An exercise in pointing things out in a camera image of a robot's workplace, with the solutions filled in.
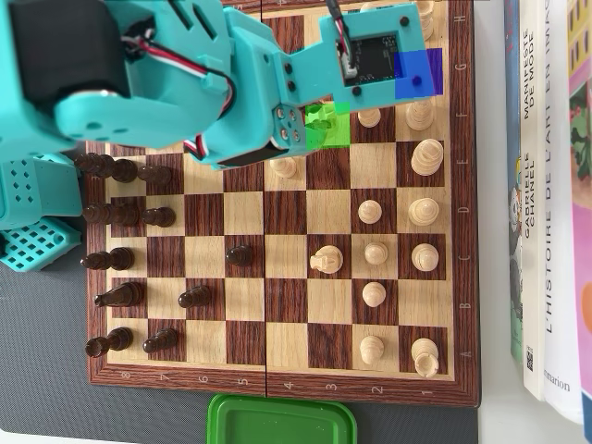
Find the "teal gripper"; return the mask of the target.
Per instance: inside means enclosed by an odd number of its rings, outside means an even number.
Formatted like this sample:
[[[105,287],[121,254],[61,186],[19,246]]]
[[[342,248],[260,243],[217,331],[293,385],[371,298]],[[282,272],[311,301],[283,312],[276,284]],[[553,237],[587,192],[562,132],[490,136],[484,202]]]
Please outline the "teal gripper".
[[[206,151],[201,163],[214,169],[245,167],[276,156],[278,149],[305,149],[301,109],[285,104],[274,108],[278,81],[273,54],[278,44],[272,31],[235,8],[226,7],[224,14],[231,40],[233,102],[201,135]]]

